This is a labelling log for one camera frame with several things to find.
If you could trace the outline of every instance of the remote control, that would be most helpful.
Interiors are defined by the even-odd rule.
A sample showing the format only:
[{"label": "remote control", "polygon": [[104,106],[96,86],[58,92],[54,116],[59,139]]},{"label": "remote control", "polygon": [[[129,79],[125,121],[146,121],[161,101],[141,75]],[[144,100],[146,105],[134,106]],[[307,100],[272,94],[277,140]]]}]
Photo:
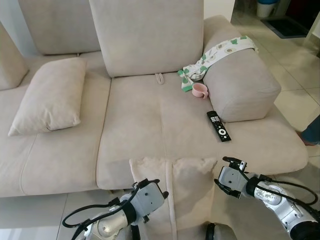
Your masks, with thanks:
[{"label": "remote control", "polygon": [[210,122],[212,123],[216,133],[218,134],[219,138],[221,139],[221,142],[228,142],[231,141],[231,138],[229,134],[227,133],[227,130],[223,126],[218,114],[216,111],[208,111],[206,113],[208,116]]}]

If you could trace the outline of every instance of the backrest cushion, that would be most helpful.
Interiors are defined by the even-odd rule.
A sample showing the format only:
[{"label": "backrest cushion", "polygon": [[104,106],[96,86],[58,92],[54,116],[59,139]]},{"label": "backrest cushion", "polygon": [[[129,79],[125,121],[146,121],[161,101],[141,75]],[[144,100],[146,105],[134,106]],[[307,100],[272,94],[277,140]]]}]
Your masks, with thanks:
[{"label": "backrest cushion", "polygon": [[100,50],[89,0],[19,0],[19,4],[42,54]]},{"label": "backrest cushion", "polygon": [[27,72],[24,58],[0,22],[0,90],[17,87]]},{"label": "backrest cushion", "polygon": [[174,72],[202,55],[203,0],[89,0],[111,77]]}]

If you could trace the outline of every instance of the person's leg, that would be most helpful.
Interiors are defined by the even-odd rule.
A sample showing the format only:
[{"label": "person's leg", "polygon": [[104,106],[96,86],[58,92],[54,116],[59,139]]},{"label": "person's leg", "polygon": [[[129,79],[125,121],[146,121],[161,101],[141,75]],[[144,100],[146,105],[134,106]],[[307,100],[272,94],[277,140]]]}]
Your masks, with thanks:
[{"label": "person's leg", "polygon": [[320,144],[320,115],[300,133],[300,138],[306,145]]}]

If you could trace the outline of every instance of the robotic hand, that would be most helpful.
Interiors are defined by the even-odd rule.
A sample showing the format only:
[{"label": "robotic hand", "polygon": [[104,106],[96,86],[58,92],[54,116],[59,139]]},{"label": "robotic hand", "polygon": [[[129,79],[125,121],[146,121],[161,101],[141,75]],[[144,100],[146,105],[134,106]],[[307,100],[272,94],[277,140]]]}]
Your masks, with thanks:
[{"label": "robotic hand", "polygon": [[[291,182],[275,181],[262,174],[245,172],[247,163],[233,157],[224,157],[229,166],[224,166],[219,179],[214,182],[226,194],[240,198],[254,197],[261,200],[280,220],[292,240],[320,240],[320,212],[310,205],[318,201],[316,193],[309,188]],[[293,185],[311,192],[315,200],[305,203],[278,184]],[[208,226],[206,240],[214,238],[213,223]]]},{"label": "robotic hand", "polygon": [[[66,228],[77,228],[71,240],[75,240],[82,231],[84,235],[78,240],[114,240],[119,231],[131,225],[132,239],[140,240],[138,223],[149,221],[148,215],[160,208],[169,193],[163,192],[158,186],[159,179],[149,181],[145,179],[133,185],[134,191],[113,199],[106,205],[90,205],[79,208],[70,213],[63,221],[62,225]],[[101,213],[93,219],[69,225],[66,220],[72,215],[90,208],[108,208],[108,212]]]}]

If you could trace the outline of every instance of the pink mug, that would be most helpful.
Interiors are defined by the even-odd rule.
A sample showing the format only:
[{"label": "pink mug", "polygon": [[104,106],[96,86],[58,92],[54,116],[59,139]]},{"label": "pink mug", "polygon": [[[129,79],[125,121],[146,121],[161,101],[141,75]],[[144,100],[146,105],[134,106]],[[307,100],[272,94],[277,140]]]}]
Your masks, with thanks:
[{"label": "pink mug", "polygon": [[206,99],[208,97],[208,88],[202,83],[194,83],[192,85],[192,94],[197,98]]}]

